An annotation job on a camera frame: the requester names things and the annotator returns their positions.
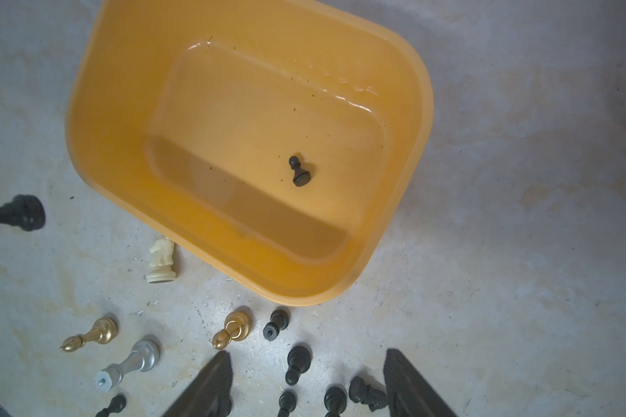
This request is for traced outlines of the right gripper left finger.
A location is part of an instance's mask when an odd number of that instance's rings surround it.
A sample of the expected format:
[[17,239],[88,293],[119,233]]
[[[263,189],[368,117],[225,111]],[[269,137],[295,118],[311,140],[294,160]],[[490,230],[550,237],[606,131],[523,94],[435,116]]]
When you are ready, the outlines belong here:
[[163,416],[228,416],[232,410],[232,382],[231,355],[219,351]]

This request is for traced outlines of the silver chess piece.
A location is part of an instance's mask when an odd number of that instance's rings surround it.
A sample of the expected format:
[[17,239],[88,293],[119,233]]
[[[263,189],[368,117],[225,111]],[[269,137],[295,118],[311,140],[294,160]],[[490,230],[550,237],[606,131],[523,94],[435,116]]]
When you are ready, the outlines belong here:
[[121,384],[125,375],[153,370],[159,362],[160,354],[160,347],[154,340],[140,340],[132,347],[124,361],[100,370],[94,378],[94,385],[99,391],[108,393]]

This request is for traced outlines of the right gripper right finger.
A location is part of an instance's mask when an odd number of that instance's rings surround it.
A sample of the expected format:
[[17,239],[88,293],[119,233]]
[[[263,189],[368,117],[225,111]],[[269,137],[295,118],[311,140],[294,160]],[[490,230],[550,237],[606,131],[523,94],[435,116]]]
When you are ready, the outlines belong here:
[[384,380],[390,416],[457,416],[398,349],[386,352]]

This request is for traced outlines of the cream knight chess piece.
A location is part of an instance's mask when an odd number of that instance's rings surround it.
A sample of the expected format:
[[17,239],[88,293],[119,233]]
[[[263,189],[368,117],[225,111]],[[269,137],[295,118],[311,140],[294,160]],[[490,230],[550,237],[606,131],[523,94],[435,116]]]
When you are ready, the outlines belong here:
[[149,249],[151,271],[145,276],[147,283],[169,283],[177,278],[177,273],[172,269],[174,249],[175,243],[168,237],[153,243]]

